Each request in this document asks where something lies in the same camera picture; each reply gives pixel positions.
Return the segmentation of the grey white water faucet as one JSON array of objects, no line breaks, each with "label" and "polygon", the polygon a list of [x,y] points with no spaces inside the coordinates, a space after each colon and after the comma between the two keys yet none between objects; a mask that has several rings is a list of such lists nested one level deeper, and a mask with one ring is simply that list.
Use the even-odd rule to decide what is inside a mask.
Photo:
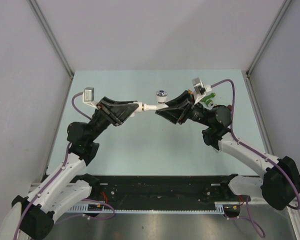
[{"label": "grey white water faucet", "polygon": [[168,97],[168,93],[165,90],[157,90],[155,93],[156,104],[142,103],[141,110],[145,112],[145,111],[157,111],[157,110],[167,108],[168,107],[168,105],[166,104],[167,97]]}]

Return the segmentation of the white elbow pipe fitting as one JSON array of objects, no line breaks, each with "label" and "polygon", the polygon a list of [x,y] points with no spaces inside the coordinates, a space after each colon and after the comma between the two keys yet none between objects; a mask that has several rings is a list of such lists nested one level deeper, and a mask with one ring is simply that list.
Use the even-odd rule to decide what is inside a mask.
[{"label": "white elbow pipe fitting", "polygon": [[137,105],[137,108],[134,110],[134,112],[130,115],[130,117],[134,117],[137,113],[143,112],[143,103],[140,101],[134,101],[133,104]]}]

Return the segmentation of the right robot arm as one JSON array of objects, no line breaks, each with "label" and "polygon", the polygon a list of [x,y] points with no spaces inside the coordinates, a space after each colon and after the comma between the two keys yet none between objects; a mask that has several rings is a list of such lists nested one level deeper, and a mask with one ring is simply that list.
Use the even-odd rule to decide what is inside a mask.
[{"label": "right robot arm", "polygon": [[289,207],[300,209],[300,173],[295,161],[285,156],[260,152],[242,141],[232,129],[232,106],[216,105],[211,109],[195,102],[194,95],[184,91],[156,114],[173,124],[187,120],[207,128],[202,133],[203,142],[217,151],[226,153],[252,169],[262,180],[257,195],[276,210]]}]

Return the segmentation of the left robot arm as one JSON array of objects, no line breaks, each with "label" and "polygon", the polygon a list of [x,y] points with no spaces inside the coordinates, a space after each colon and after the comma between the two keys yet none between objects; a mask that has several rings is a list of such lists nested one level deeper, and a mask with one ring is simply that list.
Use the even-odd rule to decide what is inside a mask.
[{"label": "left robot arm", "polygon": [[167,108],[160,100],[156,105],[147,105],[137,100],[115,101],[103,97],[94,100],[84,92],[72,97],[72,105],[77,97],[95,109],[88,122],[72,122],[67,128],[67,146],[60,165],[37,188],[26,197],[16,196],[12,205],[21,205],[21,216],[13,239],[24,233],[33,240],[43,240],[51,232],[57,220],[68,209],[84,200],[95,200],[101,194],[100,180],[85,174],[73,186],[67,188],[78,172],[84,170],[96,157],[100,147],[95,139],[110,125],[121,126],[134,113],[157,111]]}]

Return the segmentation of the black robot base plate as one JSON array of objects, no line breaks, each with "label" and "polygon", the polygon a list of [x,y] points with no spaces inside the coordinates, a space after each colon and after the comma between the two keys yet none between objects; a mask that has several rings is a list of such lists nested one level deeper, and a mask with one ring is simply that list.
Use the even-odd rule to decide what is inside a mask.
[{"label": "black robot base plate", "polygon": [[233,176],[110,176],[78,175],[73,180],[92,183],[92,200],[105,200],[114,209],[207,210],[213,203],[241,205],[232,193]]}]

